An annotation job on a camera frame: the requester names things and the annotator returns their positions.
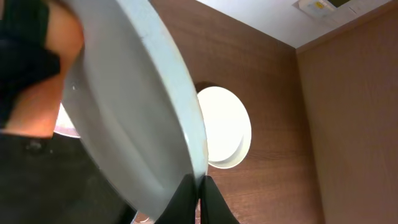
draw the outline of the wood panel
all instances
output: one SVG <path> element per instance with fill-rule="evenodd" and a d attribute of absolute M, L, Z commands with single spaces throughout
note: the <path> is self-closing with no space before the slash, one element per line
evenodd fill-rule
<path fill-rule="evenodd" d="M 298 55 L 326 222 L 398 223 L 398 7 Z"/>
<path fill-rule="evenodd" d="M 210 167 L 241 223 L 323 223 L 295 49 L 193 0 L 153 0 L 193 81 L 231 90 L 252 143 L 243 162 Z"/>
<path fill-rule="evenodd" d="M 326 41 L 333 40 L 333 38 L 335 38 L 345 32 L 348 32 L 352 29 L 355 29 L 355 28 L 357 28 L 369 21 L 372 21 L 373 19 L 376 19 L 379 16 L 381 16 L 391 10 L 397 9 L 397 8 L 398 8 L 398 1 L 395 0 L 395 1 L 387 2 L 384 5 L 378 7 L 377 9 L 374 9 L 374 10 L 366 13 L 365 15 L 363 15 L 347 24 L 344 24 L 341 27 L 339 27 L 333 31 L 330 31 L 329 33 L 297 48 L 296 54 L 298 55 L 298 54 L 306 52 L 312 48 L 318 47 L 319 45 L 325 43 Z"/>

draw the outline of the wooden wall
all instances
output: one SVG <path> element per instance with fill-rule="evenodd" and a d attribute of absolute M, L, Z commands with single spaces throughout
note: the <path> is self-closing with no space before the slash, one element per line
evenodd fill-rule
<path fill-rule="evenodd" d="M 298 55 L 325 220 L 398 223 L 398 4 Z"/>
<path fill-rule="evenodd" d="M 295 49 L 194 0 L 152 0 L 198 88 L 218 85 L 245 105 L 243 162 L 210 167 L 241 223 L 323 223 Z"/>

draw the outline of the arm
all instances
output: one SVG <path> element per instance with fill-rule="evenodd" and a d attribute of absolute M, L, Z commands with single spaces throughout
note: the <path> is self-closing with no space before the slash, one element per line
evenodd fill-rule
<path fill-rule="evenodd" d="M 48 4 L 50 15 L 45 46 L 60 56 L 60 74 L 19 95 L 3 133 L 40 138 L 53 134 L 62 99 L 63 80 L 83 46 L 83 34 L 80 23 L 72 13 L 54 2 Z"/>

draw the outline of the white plate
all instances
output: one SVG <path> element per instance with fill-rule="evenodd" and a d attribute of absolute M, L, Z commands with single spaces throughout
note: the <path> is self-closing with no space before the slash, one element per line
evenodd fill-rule
<path fill-rule="evenodd" d="M 198 99 L 205 120 L 209 164 L 220 169 L 238 165 L 251 142 L 250 119 L 243 103 L 217 86 L 199 92 Z"/>
<path fill-rule="evenodd" d="M 157 219 L 185 174 L 207 171 L 206 134 L 188 70 L 146 0 L 67 0 L 85 50 L 63 105 L 115 189 Z"/>

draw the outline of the person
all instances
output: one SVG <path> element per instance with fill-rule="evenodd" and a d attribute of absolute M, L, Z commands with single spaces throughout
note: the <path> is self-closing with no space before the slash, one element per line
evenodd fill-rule
<path fill-rule="evenodd" d="M 6 4 L 13 1 L 19 0 L 0 0 L 0 23 L 6 16 Z M 83 29 L 76 16 L 59 2 L 46 1 L 42 4 L 48 7 L 44 48 L 59 56 L 59 73 L 18 93 L 7 121 L 0 127 L 0 133 L 37 138 L 52 136 L 62 99 L 63 81 L 83 47 Z"/>

